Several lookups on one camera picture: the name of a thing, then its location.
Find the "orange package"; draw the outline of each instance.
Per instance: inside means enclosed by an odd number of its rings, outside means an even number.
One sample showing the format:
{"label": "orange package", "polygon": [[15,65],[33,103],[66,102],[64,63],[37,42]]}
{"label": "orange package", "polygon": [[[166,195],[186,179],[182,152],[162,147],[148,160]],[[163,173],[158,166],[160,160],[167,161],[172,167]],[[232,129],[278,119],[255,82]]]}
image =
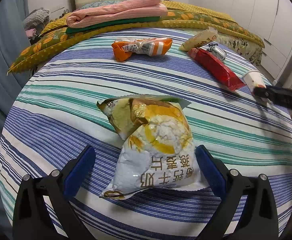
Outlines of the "orange package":
{"label": "orange package", "polygon": [[132,53],[147,54],[148,56],[164,55],[172,45],[170,38],[151,38],[136,40],[133,38],[117,39],[111,45],[117,61],[128,59]]}

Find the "pink cloth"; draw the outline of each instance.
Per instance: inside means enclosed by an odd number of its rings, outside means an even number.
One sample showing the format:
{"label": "pink cloth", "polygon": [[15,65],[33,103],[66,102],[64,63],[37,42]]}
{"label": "pink cloth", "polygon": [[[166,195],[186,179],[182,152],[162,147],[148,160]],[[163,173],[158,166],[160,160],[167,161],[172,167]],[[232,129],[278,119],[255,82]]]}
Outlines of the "pink cloth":
{"label": "pink cloth", "polygon": [[160,3],[160,0],[127,0],[117,4],[73,12],[68,16],[66,22],[71,28],[84,28],[102,22],[164,16],[167,13],[167,8]]}
{"label": "pink cloth", "polygon": [[36,35],[36,29],[30,29],[30,30],[26,31],[26,35],[29,39],[32,38],[33,36]]}

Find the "white paper cup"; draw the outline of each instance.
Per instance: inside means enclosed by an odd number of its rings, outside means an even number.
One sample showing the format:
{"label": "white paper cup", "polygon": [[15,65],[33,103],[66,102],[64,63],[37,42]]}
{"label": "white paper cup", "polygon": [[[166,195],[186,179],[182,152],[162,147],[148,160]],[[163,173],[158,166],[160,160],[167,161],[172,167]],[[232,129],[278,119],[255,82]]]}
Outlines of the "white paper cup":
{"label": "white paper cup", "polygon": [[261,73],[258,70],[248,71],[243,75],[243,79],[247,86],[249,87],[252,95],[254,95],[255,87],[265,87],[264,81],[262,80]]}

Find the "green folded blanket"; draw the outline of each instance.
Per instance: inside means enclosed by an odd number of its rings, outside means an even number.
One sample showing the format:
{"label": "green folded blanket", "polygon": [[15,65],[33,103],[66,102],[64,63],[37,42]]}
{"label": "green folded blanket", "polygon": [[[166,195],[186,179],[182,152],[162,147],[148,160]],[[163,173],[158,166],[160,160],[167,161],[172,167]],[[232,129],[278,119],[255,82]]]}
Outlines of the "green folded blanket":
{"label": "green folded blanket", "polygon": [[102,28],[102,27],[106,27],[106,26],[117,25],[117,24],[158,22],[159,20],[160,20],[160,16],[114,20],[114,21],[94,24],[94,25],[91,25],[91,26],[88,26],[88,27],[84,27],[84,28],[70,28],[70,27],[68,27],[66,29],[66,34],[79,33],[79,32],[84,32],[84,31],[88,31],[88,30],[94,30],[94,29],[98,29],[98,28]]}

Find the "red snack package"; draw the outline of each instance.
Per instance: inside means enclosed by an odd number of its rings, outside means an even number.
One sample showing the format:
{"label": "red snack package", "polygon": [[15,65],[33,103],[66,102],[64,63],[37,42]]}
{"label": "red snack package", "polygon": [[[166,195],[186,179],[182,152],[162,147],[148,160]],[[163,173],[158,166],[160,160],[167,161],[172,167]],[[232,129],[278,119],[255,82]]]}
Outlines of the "red snack package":
{"label": "red snack package", "polygon": [[188,55],[211,72],[213,76],[223,85],[227,86],[230,91],[246,86],[229,67],[210,52],[200,48],[193,48],[188,51]]}

